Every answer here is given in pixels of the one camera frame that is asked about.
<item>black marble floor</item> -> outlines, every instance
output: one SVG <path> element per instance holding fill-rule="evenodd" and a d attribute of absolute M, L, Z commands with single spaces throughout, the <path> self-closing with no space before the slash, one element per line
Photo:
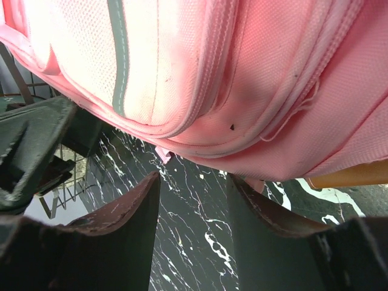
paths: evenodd
<path fill-rule="evenodd" d="M 151 171 L 161 174 L 161 202 L 150 290 L 238 290 L 227 213 L 226 173 L 174 156 L 163 165 L 154 146 L 111 129 L 89 160 L 89 212 L 119 197 Z M 388 213 L 385 185 L 312 190 L 305 180 L 268 182 L 265 195 L 327 224 Z"/>

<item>marble surface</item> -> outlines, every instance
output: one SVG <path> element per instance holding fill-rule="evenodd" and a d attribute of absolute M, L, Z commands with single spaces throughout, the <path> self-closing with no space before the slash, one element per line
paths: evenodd
<path fill-rule="evenodd" d="M 104 132 L 89 159 L 89 212 L 119 197 L 153 170 L 161 202 L 149 290 L 239 290 L 226 203 L 226 173 L 174 156 L 164 165 L 155 147 L 119 130 Z M 312 190 L 305 180 L 267 182 L 264 195 L 316 221 L 388 213 L 385 185 Z"/>

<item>pink fabric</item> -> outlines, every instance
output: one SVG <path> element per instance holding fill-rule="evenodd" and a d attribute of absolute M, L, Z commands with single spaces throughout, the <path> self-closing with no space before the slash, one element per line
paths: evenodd
<path fill-rule="evenodd" d="M 159 155 L 159 157 L 161 158 L 163 164 L 167 164 L 169 162 L 169 160 L 171 159 L 171 153 L 169 150 L 167 150 L 163 147 L 156 146 L 155 151 Z"/>
<path fill-rule="evenodd" d="M 106 1 L 3 0 L 0 40 L 81 107 L 200 164 L 280 181 L 388 158 L 387 1 L 122 4 L 125 117 Z"/>

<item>pink backpack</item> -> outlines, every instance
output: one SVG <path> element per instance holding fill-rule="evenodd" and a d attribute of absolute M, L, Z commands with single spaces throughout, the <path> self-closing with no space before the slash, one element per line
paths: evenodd
<path fill-rule="evenodd" d="M 15 58 L 117 128 L 285 180 L 388 158 L 386 0 L 3 0 Z"/>

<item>seam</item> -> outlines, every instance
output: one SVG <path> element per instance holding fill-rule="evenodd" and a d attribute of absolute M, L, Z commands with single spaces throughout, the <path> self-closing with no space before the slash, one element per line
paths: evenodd
<path fill-rule="evenodd" d="M 156 11 L 157 11 L 157 18 L 156 18 L 156 26 L 158 34 L 158 51 L 156 52 L 156 80 L 155 80 L 155 94 L 153 95 L 153 102 L 152 102 L 152 110 L 151 110 L 151 118 L 150 122 L 152 124 L 152 118 L 153 118 L 153 111 L 155 109 L 155 102 L 156 102 L 156 94 L 158 92 L 158 80 L 159 80 L 159 0 L 156 1 Z"/>

